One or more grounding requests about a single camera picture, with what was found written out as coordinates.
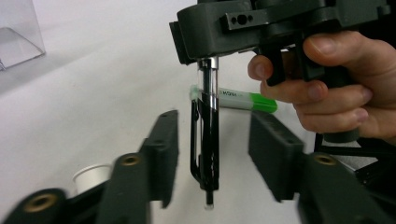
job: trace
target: human hand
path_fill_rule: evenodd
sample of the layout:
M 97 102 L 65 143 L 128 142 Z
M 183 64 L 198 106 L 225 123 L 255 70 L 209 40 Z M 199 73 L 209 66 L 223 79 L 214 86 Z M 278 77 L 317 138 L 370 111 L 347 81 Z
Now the human hand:
M 303 127 L 316 133 L 339 133 L 359 128 L 361 137 L 384 139 L 396 145 L 396 49 L 358 32 L 319 34 L 304 42 L 306 56 L 323 66 L 342 65 L 357 84 L 328 89 L 319 80 L 305 82 L 292 55 L 284 56 L 286 81 L 269 87 L 270 60 L 255 56 L 248 65 L 260 80 L 263 96 L 292 103 Z

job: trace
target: black pen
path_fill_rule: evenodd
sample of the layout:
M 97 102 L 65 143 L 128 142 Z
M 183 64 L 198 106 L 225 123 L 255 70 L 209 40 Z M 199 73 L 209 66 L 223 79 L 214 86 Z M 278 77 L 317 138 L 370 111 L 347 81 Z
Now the black pen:
M 191 102 L 191 173 L 206 191 L 206 209 L 214 207 L 213 191 L 219 189 L 218 70 L 218 57 L 198 61 L 198 98 Z

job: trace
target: green highlighter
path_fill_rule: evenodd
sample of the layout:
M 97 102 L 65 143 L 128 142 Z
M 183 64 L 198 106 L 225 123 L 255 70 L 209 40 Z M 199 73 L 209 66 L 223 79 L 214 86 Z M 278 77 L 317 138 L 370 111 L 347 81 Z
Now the green highlighter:
M 198 87 L 192 85 L 190 88 L 190 98 L 198 98 Z M 275 100 L 268 99 L 259 93 L 234 91 L 219 88 L 219 106 L 246 110 L 260 110 L 274 113 L 277 110 Z

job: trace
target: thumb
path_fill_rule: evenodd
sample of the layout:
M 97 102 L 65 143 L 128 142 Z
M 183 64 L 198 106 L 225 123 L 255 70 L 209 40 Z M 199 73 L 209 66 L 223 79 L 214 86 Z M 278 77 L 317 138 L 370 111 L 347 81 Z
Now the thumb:
M 369 39 L 359 32 L 309 36 L 304 42 L 306 56 L 323 66 L 342 65 L 351 74 L 374 76 L 394 67 L 395 49 L 388 43 Z

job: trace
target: pen clip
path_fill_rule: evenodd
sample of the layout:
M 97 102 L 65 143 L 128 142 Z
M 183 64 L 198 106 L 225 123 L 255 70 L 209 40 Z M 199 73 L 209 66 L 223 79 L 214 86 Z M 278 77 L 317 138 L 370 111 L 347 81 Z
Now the pen clip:
M 199 108 L 196 100 L 191 101 L 191 152 L 190 171 L 192 176 L 201 184 L 201 173 L 197 163 L 197 121 L 199 119 Z

